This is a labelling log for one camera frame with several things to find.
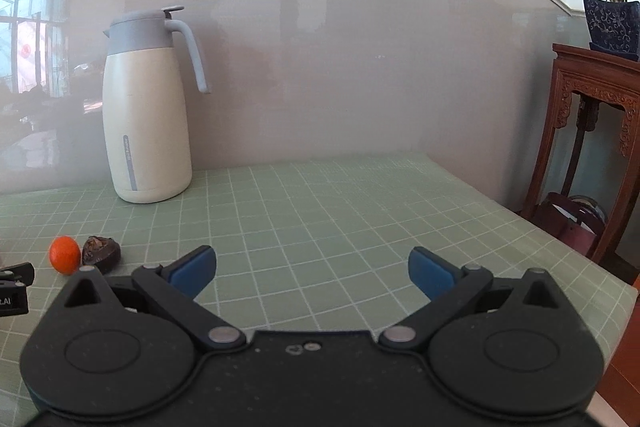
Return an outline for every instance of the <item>potted plant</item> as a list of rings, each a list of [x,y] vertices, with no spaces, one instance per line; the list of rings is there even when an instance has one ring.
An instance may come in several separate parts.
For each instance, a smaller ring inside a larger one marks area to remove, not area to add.
[[[584,0],[592,50],[638,61],[640,2]]]

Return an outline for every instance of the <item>wooden stand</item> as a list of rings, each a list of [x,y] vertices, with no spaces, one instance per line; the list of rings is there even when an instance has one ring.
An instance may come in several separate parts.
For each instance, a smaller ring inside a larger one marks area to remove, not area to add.
[[[591,260],[601,263],[613,254],[625,231],[640,191],[640,64],[584,48],[554,44],[551,91],[546,109],[545,128],[522,213],[533,217],[548,166],[556,129],[566,126],[571,112],[571,95],[581,95],[578,132],[561,194],[568,195],[582,149],[585,131],[595,128],[598,106],[605,102],[625,112],[620,131],[620,153],[628,158],[625,176],[602,236]]]
[[[640,304],[632,312],[598,393],[630,427],[640,426]]]
[[[575,217],[575,221],[562,214],[558,208]],[[529,219],[534,225],[562,241],[568,247],[586,257],[591,257],[599,238],[604,232],[603,223],[592,216],[583,206],[562,194],[549,192]]]

